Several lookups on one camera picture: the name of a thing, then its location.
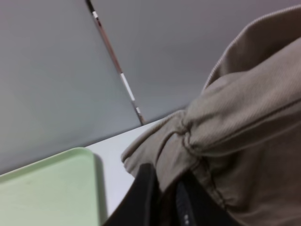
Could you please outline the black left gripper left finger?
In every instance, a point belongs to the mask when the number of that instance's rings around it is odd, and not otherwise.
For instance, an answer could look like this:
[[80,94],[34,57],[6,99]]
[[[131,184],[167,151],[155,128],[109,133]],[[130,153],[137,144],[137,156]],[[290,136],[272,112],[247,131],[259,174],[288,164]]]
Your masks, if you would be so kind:
[[139,167],[133,184],[105,226],[158,226],[158,180],[154,167]]

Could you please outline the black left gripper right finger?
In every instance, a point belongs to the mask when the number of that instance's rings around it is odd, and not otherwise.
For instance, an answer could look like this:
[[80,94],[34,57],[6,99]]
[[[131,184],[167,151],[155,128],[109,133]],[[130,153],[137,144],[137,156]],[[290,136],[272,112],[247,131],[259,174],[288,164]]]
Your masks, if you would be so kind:
[[175,204],[181,226],[234,226],[235,220],[207,194],[194,176],[176,186]]

